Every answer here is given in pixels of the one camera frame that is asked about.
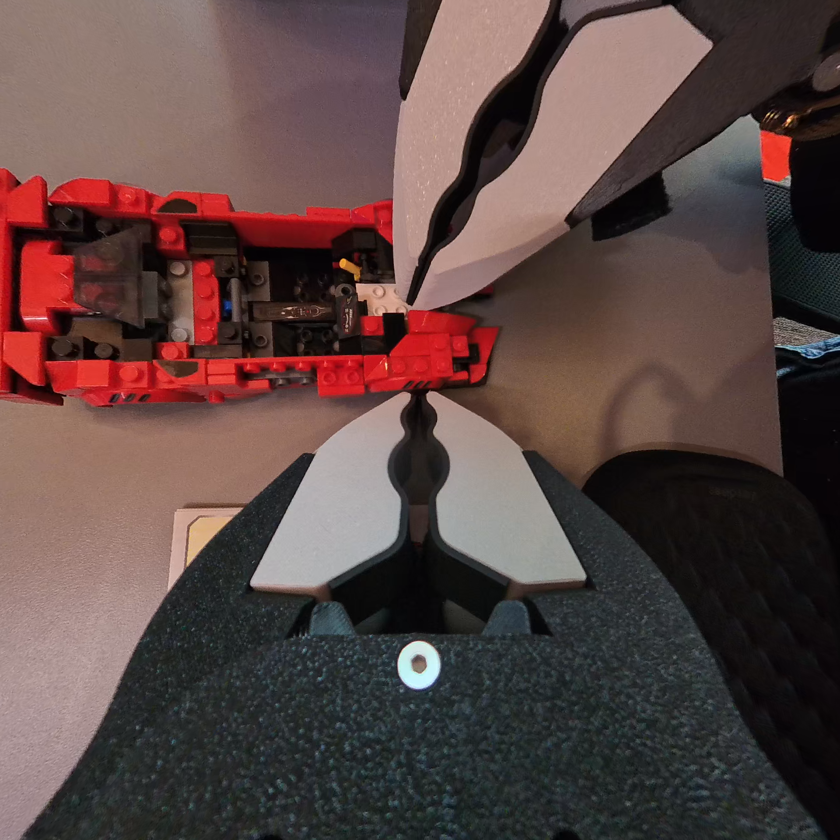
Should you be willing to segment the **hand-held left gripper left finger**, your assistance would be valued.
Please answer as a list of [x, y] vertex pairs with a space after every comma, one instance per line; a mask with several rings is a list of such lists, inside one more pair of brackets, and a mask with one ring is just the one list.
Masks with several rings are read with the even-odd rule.
[[329, 597], [403, 546], [408, 502], [395, 458], [410, 402], [398, 393], [317, 449], [250, 579], [254, 590]]

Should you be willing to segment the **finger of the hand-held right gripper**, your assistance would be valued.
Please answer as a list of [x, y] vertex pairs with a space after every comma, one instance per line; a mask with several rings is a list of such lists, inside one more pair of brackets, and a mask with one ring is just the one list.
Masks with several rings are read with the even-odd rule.
[[441, 2], [402, 105], [394, 168], [394, 265], [409, 303], [478, 192], [522, 151], [543, 84], [583, 24], [657, 3]]
[[416, 304], [466, 298], [566, 233], [579, 201], [711, 48], [671, 5], [583, 24], [542, 86], [522, 151], [431, 259]]

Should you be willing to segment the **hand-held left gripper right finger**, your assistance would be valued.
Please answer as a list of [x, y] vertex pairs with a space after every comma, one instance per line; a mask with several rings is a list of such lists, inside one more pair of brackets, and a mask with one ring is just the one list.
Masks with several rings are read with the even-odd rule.
[[437, 593], [503, 601], [585, 587], [585, 569], [523, 449], [436, 392], [427, 404], [437, 474], [424, 547]]

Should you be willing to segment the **red toy brick car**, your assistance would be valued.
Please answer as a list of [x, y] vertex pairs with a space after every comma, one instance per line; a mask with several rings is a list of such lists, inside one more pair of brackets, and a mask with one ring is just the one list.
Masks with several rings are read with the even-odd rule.
[[15, 403], [219, 404], [470, 387], [499, 329], [396, 292], [392, 203], [237, 211], [1, 174], [1, 394]]

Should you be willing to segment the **orange flat object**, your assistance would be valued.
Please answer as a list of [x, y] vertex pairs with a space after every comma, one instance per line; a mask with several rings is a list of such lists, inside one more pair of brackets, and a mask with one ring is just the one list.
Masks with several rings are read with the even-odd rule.
[[763, 179], [782, 183], [790, 178], [791, 138], [771, 132], [760, 132], [761, 169]]

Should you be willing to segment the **white building instruction booklet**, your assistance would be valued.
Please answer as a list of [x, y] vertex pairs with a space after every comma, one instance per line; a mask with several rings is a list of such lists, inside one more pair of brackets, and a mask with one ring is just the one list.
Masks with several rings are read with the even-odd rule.
[[243, 509], [234, 507], [187, 507], [175, 511], [167, 591], [205, 546]]

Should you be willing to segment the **black fabric office chair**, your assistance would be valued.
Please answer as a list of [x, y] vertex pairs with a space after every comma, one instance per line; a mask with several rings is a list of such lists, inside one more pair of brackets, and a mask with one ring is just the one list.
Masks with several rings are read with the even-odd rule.
[[763, 182], [773, 315], [839, 333], [839, 256], [804, 247], [791, 212], [790, 182]]

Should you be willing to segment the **black mesh chair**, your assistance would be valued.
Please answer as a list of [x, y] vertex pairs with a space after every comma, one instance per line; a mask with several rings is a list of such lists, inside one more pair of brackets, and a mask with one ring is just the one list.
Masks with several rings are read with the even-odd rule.
[[759, 746], [839, 835], [838, 571], [800, 491], [736, 458], [645, 450], [583, 491], [677, 591]]

